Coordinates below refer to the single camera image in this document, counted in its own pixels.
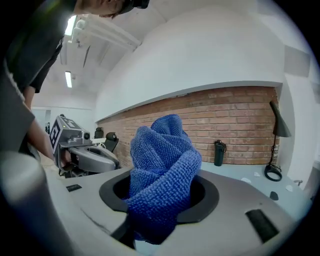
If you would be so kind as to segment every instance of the white table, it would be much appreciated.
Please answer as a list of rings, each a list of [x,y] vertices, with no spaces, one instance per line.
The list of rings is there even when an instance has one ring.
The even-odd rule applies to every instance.
[[[223,164],[215,166],[212,162],[202,162],[201,169],[223,175],[236,180],[247,178],[251,185],[257,190],[270,196],[271,191],[277,193],[279,199],[275,201],[284,211],[286,211],[295,221],[301,220],[308,212],[312,201],[305,195],[297,184],[287,176],[283,176],[281,181],[271,181],[264,175],[266,165],[242,165],[242,164]],[[291,185],[293,191],[286,190],[286,186]]]

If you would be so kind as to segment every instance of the red brick wall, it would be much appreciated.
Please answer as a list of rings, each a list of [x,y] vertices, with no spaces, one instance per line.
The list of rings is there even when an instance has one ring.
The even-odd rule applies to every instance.
[[[99,122],[104,134],[116,132],[114,153],[122,167],[132,164],[130,141],[140,126],[177,114],[183,129],[205,162],[214,162],[214,142],[227,144],[225,164],[266,164],[274,141],[274,115],[269,101],[278,103],[273,87],[229,87],[167,98],[119,113]]]

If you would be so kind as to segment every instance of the person's hand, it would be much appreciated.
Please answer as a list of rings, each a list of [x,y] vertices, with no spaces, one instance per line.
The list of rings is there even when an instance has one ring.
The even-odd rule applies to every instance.
[[[68,150],[64,149],[61,152],[61,166],[65,167],[67,164],[71,163],[71,154]]]

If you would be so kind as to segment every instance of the microfiber towel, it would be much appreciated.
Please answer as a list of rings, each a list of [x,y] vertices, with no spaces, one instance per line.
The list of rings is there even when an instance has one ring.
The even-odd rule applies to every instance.
[[[190,186],[201,155],[178,115],[138,128],[131,141],[128,215],[137,240],[161,244],[175,229],[179,213],[190,207]]]

